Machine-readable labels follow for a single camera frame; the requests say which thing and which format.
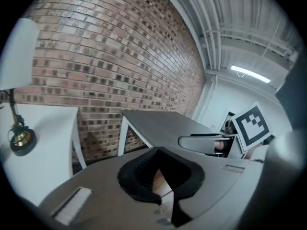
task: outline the table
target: table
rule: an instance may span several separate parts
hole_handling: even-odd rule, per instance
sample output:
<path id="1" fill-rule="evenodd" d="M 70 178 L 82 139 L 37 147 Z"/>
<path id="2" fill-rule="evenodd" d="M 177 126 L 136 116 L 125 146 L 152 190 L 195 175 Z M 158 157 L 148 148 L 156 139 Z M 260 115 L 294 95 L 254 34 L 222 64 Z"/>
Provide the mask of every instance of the table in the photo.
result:
<path id="1" fill-rule="evenodd" d="M 263 163 L 211 157 L 187 149 L 165 148 L 199 164 L 205 172 L 205 180 L 195 195 L 179 201 L 180 208 L 194 219 L 179 229 L 199 230 L 203 226 L 206 229 L 208 226 L 214 230 L 225 229 L 229 222 L 239 221 L 255 191 Z M 53 212 L 82 186 L 93 193 L 74 220 L 75 226 L 80 226 L 79 230 L 173 230 L 172 224 L 163 221 L 165 216 L 160 213 L 158 204 L 134 200 L 118 183 L 118 172 L 122 166 L 150 149 L 130 152 L 88 166 L 50 193 L 39 209 L 46 213 Z"/>
<path id="2" fill-rule="evenodd" d="M 13 124 L 8 103 L 0 110 L 2 166 L 15 192 L 38 206 L 56 187 L 72 177 L 72 142 L 82 168 L 86 167 L 77 128 L 77 107 L 17 104 L 25 125 L 35 131 L 37 144 L 25 156 L 12 153 L 8 131 Z"/>
<path id="3" fill-rule="evenodd" d="M 148 147 L 178 148 L 178 138 L 191 134 L 210 133 L 211 130 L 176 112 L 124 110 L 120 129 L 118 156 L 124 154 L 128 127 Z"/>

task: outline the brick wall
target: brick wall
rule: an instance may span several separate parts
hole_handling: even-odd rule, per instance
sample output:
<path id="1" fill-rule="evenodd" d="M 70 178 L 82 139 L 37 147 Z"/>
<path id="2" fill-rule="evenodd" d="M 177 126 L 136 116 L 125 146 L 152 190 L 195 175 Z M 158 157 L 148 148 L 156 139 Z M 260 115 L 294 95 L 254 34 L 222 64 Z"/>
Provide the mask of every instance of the brick wall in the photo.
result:
<path id="1" fill-rule="evenodd" d="M 192 115 L 203 68 L 169 0 L 36 0 L 24 17 L 41 32 L 32 85 L 15 98 L 78 106 L 86 160 L 117 153 L 123 109 Z M 129 131 L 126 149 L 141 144 Z"/>

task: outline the lamp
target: lamp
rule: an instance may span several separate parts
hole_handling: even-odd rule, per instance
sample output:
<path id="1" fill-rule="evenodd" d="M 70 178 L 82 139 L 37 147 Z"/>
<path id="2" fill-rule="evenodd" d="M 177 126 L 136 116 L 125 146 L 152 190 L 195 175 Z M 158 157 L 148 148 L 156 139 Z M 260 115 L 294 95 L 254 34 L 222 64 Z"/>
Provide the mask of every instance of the lamp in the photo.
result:
<path id="1" fill-rule="evenodd" d="M 14 88 L 29 85 L 32 79 L 32 62 L 39 29 L 29 19 L 19 19 L 14 26 L 0 57 L 0 90 L 9 96 L 13 116 L 14 133 L 10 147 L 15 155 L 24 156 L 36 145 L 36 136 L 32 129 L 24 124 L 24 119 L 16 112 Z"/>
<path id="2" fill-rule="evenodd" d="M 231 70 L 235 70 L 235 71 L 238 71 L 238 72 L 242 72 L 244 74 L 247 74 L 247 75 L 250 75 L 256 79 L 259 79 L 261 81 L 264 81 L 265 83 L 269 83 L 271 80 L 269 80 L 268 78 L 265 78 L 264 76 L 261 76 L 255 72 L 252 72 L 252 71 L 249 71 L 249 70 L 246 70 L 244 68 L 240 68 L 240 67 L 236 67 L 236 66 L 232 66 L 231 67 Z"/>

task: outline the person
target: person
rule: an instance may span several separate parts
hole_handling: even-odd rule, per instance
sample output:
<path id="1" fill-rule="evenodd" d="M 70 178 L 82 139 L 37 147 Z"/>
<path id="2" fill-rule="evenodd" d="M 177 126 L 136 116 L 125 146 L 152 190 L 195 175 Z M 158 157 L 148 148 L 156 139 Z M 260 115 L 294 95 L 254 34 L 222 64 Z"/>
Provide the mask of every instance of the person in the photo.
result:
<path id="1" fill-rule="evenodd" d="M 251 156 L 253 155 L 253 153 L 254 153 L 254 151 L 255 151 L 256 149 L 261 148 L 261 147 L 264 147 L 264 146 L 266 146 L 266 145 L 269 145 L 270 142 L 271 142 L 272 140 L 274 140 L 274 138 L 275 138 L 274 135 L 270 135 L 270 136 L 267 137 L 263 142 L 259 143 L 258 145 L 254 146 L 253 148 L 250 148 L 250 149 L 247 151 L 247 153 L 246 153 L 244 159 L 251 159 Z"/>
<path id="2" fill-rule="evenodd" d="M 233 135 L 237 134 L 236 127 L 234 125 L 234 122 L 231 121 L 231 119 L 226 121 L 225 124 L 225 134 L 226 135 Z M 214 149 L 216 152 L 223 152 L 223 153 L 229 153 L 231 149 L 232 142 L 229 140 L 220 140 L 214 142 Z"/>

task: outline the white desk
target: white desk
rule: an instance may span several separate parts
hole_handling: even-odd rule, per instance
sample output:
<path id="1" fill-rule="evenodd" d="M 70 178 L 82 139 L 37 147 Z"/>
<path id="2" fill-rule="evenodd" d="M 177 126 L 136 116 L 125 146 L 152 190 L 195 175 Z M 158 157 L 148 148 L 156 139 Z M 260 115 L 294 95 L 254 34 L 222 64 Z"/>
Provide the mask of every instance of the white desk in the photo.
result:
<path id="1" fill-rule="evenodd" d="M 4 106 L 0 109 L 0 147 L 2 154 L 8 155 L 2 166 L 15 192 L 38 206 L 52 190 L 72 177 L 71 142 L 81 166 L 86 167 L 77 128 L 78 108 L 17 104 L 25 125 L 37 137 L 34 149 L 18 157 L 7 138 L 13 124 L 11 109 L 8 103 L 0 106 Z"/>
<path id="2" fill-rule="evenodd" d="M 118 156 L 124 154 L 128 127 L 150 147 L 171 147 L 178 145 L 180 136 L 210 133 L 210 129 L 176 112 L 124 110 L 121 123 Z"/>

